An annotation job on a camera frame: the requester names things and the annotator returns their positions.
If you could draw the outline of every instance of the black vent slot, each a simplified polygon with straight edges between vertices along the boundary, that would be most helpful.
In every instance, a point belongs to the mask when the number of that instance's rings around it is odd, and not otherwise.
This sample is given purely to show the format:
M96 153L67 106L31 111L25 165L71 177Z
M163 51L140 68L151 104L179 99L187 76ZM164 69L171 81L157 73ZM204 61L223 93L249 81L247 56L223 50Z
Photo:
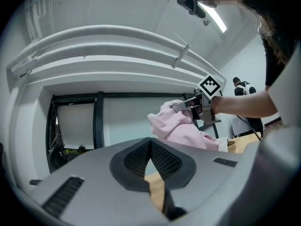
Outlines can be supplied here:
M219 157L214 159L214 162L225 165L225 166L229 166L229 167L235 167L237 164L237 161L230 161L230 160L219 158Z
M124 165L131 173L144 178L147 163L150 160L150 141L137 148L124 159Z
M83 182L81 178L70 177L44 204L43 209L53 217L60 217Z
M151 160L163 180L173 175L182 166L180 158L155 143L151 146Z

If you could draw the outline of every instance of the metal bracket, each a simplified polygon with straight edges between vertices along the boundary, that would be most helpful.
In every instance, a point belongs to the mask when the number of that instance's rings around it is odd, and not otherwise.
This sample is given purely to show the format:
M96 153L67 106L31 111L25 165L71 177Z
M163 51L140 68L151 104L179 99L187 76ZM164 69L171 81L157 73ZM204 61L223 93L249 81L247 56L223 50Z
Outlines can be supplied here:
M199 88L195 89L194 94L195 97L176 104L171 108L175 112L191 110L192 119L203 120L205 124L221 122L221 120L216 119L215 113L211 109L211 100Z
M183 57L187 54L188 50L191 48L190 44L187 44L184 49L180 52L179 57L176 58L175 62L172 66L172 68L176 68L179 63L181 62L181 60L183 59Z

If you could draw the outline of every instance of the table surface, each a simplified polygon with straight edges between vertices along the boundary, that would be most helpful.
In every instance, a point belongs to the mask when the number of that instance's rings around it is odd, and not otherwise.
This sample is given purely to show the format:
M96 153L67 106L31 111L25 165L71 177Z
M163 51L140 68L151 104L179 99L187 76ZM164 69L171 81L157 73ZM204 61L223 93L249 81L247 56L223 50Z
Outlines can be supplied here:
M251 134L244 137L229 139L236 144L235 153L242 154L246 146L251 142L258 141L256 135ZM159 211L163 210L164 202L164 181L158 172L145 176L144 178L150 184L150 198Z

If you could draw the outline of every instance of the pink fabric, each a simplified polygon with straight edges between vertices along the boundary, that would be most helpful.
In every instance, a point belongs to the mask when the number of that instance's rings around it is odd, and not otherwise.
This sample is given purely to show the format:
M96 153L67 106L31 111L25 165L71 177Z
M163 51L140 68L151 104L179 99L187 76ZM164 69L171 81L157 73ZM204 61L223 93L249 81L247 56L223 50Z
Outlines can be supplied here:
M174 112L171 106L182 102L165 102L157 115L149 114L151 132L159 140L166 139L183 145L218 151L219 144L211 135L199 131L192 123L190 110Z

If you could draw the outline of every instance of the person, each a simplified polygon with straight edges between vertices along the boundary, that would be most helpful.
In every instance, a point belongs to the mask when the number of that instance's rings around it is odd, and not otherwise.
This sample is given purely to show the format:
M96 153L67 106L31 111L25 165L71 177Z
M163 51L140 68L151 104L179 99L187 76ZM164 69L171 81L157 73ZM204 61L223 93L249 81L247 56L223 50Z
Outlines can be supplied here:
M298 41L300 41L299 23L293 21L296 18L294 11L300 6L299 0L203 1L214 1L217 5L239 3L255 13L261 22L259 32L266 52L265 90L239 97L214 97L212 109L215 114L227 113L248 118L274 115L277 113L277 109L268 95L268 90L290 60Z
M245 96L256 93L256 89L248 82L241 82L238 77L234 77L233 83L235 86L234 93L236 96ZM263 136L263 124L260 118L250 118L247 120L251 127L256 131L260 132L261 137Z

